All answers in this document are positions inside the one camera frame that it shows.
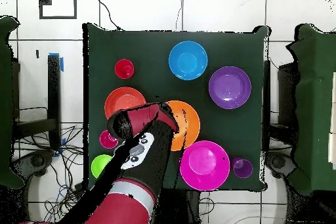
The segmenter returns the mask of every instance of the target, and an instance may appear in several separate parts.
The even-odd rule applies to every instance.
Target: pink bowl
[[[183,154],[180,173],[193,189],[215,190],[230,173],[230,160],[225,150],[211,141],[199,141]]]
[[[99,141],[104,148],[114,148],[118,145],[118,140],[113,138],[108,133],[108,130],[104,130],[102,134],[100,134]]]

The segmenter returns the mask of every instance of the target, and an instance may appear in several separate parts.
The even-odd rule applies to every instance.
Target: dark green table
[[[18,27],[18,21],[11,16],[0,16],[0,185],[12,189],[20,189],[24,181],[15,174],[10,167],[12,160],[13,114],[14,104],[12,96],[12,52],[8,46],[11,31]]]
[[[104,114],[106,97],[118,87],[140,91],[147,102],[184,101],[197,111],[201,130],[197,141],[209,140],[222,146],[230,158],[241,156],[253,164],[248,179],[238,179],[232,172],[219,188],[222,190],[261,191],[259,180],[261,155],[261,110],[263,89],[264,39],[268,28],[254,33],[203,32],[111,32],[87,24],[89,33],[89,187],[95,183],[91,162],[100,154],[112,154],[100,145],[99,135],[106,129]],[[192,81],[174,76],[168,64],[171,49],[179,42],[192,40],[207,52],[208,66],[204,74]],[[130,79],[119,79],[114,66],[126,58],[135,65]],[[222,66],[237,66],[250,77],[252,92],[240,108],[218,107],[208,93],[211,75]],[[171,152],[163,187],[173,188],[179,167],[180,152]],[[192,190],[178,174],[176,188]]]
[[[336,170],[328,162],[336,34],[301,24],[287,48],[298,62],[301,76],[295,89],[299,136],[292,153],[298,168],[288,180],[301,194],[336,191]]]

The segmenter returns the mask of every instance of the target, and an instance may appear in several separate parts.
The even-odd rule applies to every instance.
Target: green bowl
[[[108,154],[101,154],[100,156],[96,156],[91,163],[91,172],[94,177],[97,179],[99,175],[104,170],[106,164],[113,158],[113,156],[109,156]]]

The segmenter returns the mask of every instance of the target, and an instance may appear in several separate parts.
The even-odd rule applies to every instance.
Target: white tile floor
[[[45,15],[71,15],[71,0],[52,0],[44,6]],[[250,32],[256,26],[267,25],[272,29],[269,57],[275,66],[293,61],[285,48],[294,40],[295,26],[309,22],[327,32],[336,28],[334,0],[183,0],[183,21],[180,0],[101,0],[109,8],[112,20],[124,30],[183,30]],[[108,30],[114,29],[104,6],[97,0],[77,0],[77,19],[39,19],[38,0],[0,0],[0,16],[17,17],[20,26],[9,37],[9,45],[21,63],[21,108],[47,106],[47,55],[59,53],[64,57],[61,72],[62,128],[83,123],[83,57],[82,29],[84,22],[95,23]],[[278,80],[276,68],[271,66],[271,110],[278,111]],[[21,120],[45,118],[45,110],[21,111]],[[277,122],[277,114],[271,114]],[[71,143],[83,146],[81,138]],[[20,148],[31,148],[20,143]],[[29,152],[16,151],[14,158]],[[83,157],[78,156],[81,164]],[[60,157],[53,158],[52,165],[64,182],[64,164]],[[83,166],[71,166],[74,183],[81,181]],[[46,175],[34,177],[29,193],[32,220],[43,220],[47,213],[44,201],[55,201],[59,193],[56,175],[48,168]],[[275,179],[265,169],[264,180],[268,188],[263,192],[217,191],[210,194],[214,201],[199,205],[203,224],[284,224],[287,196],[284,182]]]

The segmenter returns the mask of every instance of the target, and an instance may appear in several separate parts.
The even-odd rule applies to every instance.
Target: purple bowl
[[[240,68],[224,66],[211,76],[209,94],[221,108],[238,108],[248,100],[251,94],[249,76]]]
[[[253,166],[251,162],[244,158],[234,158],[231,161],[232,169],[234,170],[234,175],[240,179],[245,179],[251,176],[253,171]]]

